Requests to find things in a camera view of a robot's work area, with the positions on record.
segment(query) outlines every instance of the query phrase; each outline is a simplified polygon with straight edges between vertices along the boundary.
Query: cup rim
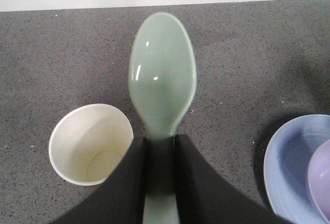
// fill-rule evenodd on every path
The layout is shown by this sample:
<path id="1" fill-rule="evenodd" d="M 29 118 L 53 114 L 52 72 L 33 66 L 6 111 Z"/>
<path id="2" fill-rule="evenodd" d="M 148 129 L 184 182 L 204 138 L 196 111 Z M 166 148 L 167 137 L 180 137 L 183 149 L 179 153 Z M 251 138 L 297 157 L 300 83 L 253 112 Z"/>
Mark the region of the cup rim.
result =
<path id="1" fill-rule="evenodd" d="M 63 178 L 64 180 L 68 181 L 69 183 L 72 183 L 72 184 L 75 184 L 75 185 L 80 185 L 80 186 L 93 186 L 93 185 L 99 185 L 99 184 L 102 184 L 108 177 L 105 177 L 103 179 L 100 179 L 100 180 L 97 180 L 97 181 L 92 181 L 92 182 L 83 182 L 83 181 L 79 181 L 79 180 L 75 180 L 75 179 L 72 179 L 66 175 L 64 175 L 59 169 L 58 167 L 56 166 L 55 162 L 54 162 L 54 158 L 53 158 L 53 153 L 52 153 L 52 145 L 53 145 L 53 142 L 54 142 L 54 136 L 57 132 L 57 130 L 59 129 L 59 127 L 64 123 L 64 121 L 69 118 L 70 116 L 72 116 L 73 114 L 75 114 L 76 112 L 78 111 L 81 111 L 82 109 L 87 109 L 87 108 L 91 108 L 91 107 L 97 107 L 97 106 L 105 106 L 107 108 L 113 108 L 117 111 L 119 111 L 120 113 L 123 114 L 123 116 L 125 117 L 126 121 L 127 121 L 127 124 L 129 125 L 130 127 L 130 132 L 131 132 L 131 136 L 132 138 L 134 137 L 134 134 L 133 134 L 133 128 L 131 126 L 131 123 L 129 121 L 129 119 L 126 117 L 126 115 L 120 110 L 118 109 L 117 107 L 113 106 L 113 105 L 110 105 L 110 104 L 104 104 L 104 103 L 95 103 L 95 104 L 87 104 L 87 105 L 83 105 L 81 107 L 78 107 L 72 111 L 70 111 L 69 113 L 67 113 L 64 117 L 61 118 L 61 120 L 56 124 L 56 126 L 54 127 L 53 131 L 52 131 L 52 134 L 49 138 L 49 144 L 48 144 L 48 155 L 49 155 L 49 160 L 51 161 L 51 165 L 53 167 L 53 169 L 56 171 L 56 173 L 61 177 Z"/>

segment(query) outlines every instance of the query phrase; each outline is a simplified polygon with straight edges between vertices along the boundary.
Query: purple bowl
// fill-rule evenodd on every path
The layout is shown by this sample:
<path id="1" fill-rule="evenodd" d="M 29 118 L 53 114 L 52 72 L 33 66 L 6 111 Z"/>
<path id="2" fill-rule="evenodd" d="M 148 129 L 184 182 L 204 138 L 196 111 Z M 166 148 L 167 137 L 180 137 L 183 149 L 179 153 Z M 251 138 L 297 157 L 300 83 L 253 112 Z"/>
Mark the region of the purple bowl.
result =
<path id="1" fill-rule="evenodd" d="M 330 223 L 330 140 L 312 155 L 307 171 L 310 198 L 326 223 Z"/>

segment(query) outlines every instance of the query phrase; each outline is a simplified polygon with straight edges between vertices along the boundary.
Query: cup bottom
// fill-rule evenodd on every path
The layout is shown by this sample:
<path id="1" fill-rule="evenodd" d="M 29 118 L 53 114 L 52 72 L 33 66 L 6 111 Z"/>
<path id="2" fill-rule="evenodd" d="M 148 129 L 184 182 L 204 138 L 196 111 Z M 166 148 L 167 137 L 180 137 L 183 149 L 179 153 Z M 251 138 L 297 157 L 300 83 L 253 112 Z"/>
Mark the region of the cup bottom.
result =
<path id="1" fill-rule="evenodd" d="M 103 151 L 95 155 L 87 167 L 87 179 L 90 182 L 108 177 L 123 156 L 112 150 Z"/>

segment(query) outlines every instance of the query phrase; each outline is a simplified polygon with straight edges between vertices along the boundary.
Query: granite surface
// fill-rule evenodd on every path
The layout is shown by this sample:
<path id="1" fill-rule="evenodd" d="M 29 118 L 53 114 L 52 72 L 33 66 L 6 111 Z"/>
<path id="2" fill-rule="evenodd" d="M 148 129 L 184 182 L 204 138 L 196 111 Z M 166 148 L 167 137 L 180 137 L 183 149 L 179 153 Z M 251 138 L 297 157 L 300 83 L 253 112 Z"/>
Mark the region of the granite surface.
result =
<path id="1" fill-rule="evenodd" d="M 304 114 L 330 114 L 330 0 L 0 12 L 0 223 L 48 223 L 92 193 L 52 169 L 56 123 L 107 103 L 143 124 L 129 98 L 130 50 L 153 12 L 177 16 L 196 57 L 197 91 L 179 126 L 242 193 L 269 207 L 263 155 Z"/>

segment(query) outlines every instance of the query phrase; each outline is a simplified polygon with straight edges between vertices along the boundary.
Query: bowl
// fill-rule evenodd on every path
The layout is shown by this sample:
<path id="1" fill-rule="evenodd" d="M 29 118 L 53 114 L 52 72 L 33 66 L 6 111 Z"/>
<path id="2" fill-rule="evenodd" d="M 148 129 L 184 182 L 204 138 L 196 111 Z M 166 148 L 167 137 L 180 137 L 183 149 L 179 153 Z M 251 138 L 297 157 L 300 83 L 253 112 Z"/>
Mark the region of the bowl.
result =
<path id="1" fill-rule="evenodd" d="M 330 223 L 330 140 L 320 145 L 310 159 L 307 187 L 314 206 Z"/>
<path id="2" fill-rule="evenodd" d="M 271 138 L 264 161 L 267 195 L 275 214 L 295 224 L 325 224 L 308 196 L 309 161 L 330 139 L 330 115 L 305 115 L 281 126 Z"/>

